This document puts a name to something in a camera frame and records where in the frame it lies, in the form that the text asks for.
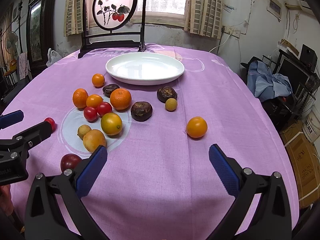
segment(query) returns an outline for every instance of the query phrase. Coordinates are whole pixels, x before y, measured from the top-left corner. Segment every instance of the plastic bag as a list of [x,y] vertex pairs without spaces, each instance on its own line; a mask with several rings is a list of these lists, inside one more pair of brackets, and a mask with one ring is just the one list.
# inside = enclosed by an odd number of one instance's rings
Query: plastic bag
[[60,59],[62,59],[62,57],[59,55],[59,53],[50,48],[48,50],[48,62],[46,65],[50,67],[54,63],[58,62]]

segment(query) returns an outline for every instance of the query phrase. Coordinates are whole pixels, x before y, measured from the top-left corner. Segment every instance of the plate rim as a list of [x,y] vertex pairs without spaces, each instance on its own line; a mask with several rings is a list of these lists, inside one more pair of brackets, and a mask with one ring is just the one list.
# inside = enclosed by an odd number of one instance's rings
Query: plate rim
[[[109,63],[110,60],[113,60],[119,56],[123,56],[123,55],[127,55],[127,54],[131,54],[131,53],[144,53],[144,54],[154,54],[154,55],[160,55],[161,57],[167,57],[167,58],[170,58],[170,59],[173,59],[173,60],[176,60],[179,62],[180,65],[182,65],[183,67],[183,70],[181,71],[181,73],[178,73],[177,75],[175,76],[172,76],[172,77],[166,77],[166,78],[156,78],[156,79],[141,79],[141,78],[129,78],[129,77],[125,77],[125,76],[120,76],[120,75],[117,75],[117,74],[114,74],[114,73],[111,73],[111,71],[108,70],[107,68],[107,64]],[[176,58],[173,58],[173,57],[170,57],[168,55],[164,55],[164,54],[159,54],[159,53],[154,53],[154,52],[142,52],[142,51],[136,51],[136,52],[129,52],[129,53],[126,53],[126,54],[120,54],[120,55],[117,55],[111,59],[109,59],[107,62],[106,62],[106,71],[108,72],[108,74],[110,76],[113,76],[113,77],[117,77],[117,78],[122,78],[122,79],[125,79],[125,80],[137,80],[137,81],[159,81],[159,80],[166,80],[166,79],[171,79],[171,78],[178,78],[180,77],[184,72],[185,72],[185,67],[184,67],[184,64],[182,62],[180,62],[179,60],[177,60]]]

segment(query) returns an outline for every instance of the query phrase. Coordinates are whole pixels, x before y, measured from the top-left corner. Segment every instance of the round painting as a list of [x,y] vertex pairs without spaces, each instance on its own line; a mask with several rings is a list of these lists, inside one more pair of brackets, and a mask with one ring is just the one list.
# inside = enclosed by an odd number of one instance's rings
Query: round painting
[[93,0],[93,18],[104,30],[119,29],[131,19],[137,3],[138,0]]

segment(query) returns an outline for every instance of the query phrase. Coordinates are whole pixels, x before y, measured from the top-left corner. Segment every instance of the white plate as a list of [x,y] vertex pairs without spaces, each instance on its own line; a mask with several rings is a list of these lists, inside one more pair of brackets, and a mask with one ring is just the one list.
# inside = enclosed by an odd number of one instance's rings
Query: white plate
[[116,80],[140,86],[160,85],[181,76],[184,65],[173,57],[150,52],[121,54],[106,63]]

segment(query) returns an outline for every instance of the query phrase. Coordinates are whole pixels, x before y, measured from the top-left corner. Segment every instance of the red fruit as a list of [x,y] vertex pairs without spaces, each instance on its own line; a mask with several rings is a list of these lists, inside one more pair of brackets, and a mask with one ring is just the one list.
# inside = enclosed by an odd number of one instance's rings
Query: red fruit
[[108,102],[102,102],[97,107],[97,112],[100,116],[112,112],[112,106]]
[[87,119],[89,122],[93,122],[98,118],[97,110],[92,106],[87,106],[83,110],[83,115],[84,115],[84,118]]
[[73,153],[64,155],[60,162],[60,169],[64,172],[66,169],[75,169],[77,164],[81,161],[81,158]]
[[117,14],[117,13],[114,13],[114,14],[112,15],[112,18],[116,21],[116,20],[118,19],[118,14]]
[[124,14],[123,13],[119,13],[118,15],[118,21],[122,22],[124,20]]
[[44,120],[51,124],[52,132],[54,132],[57,128],[56,122],[51,117],[48,117]]

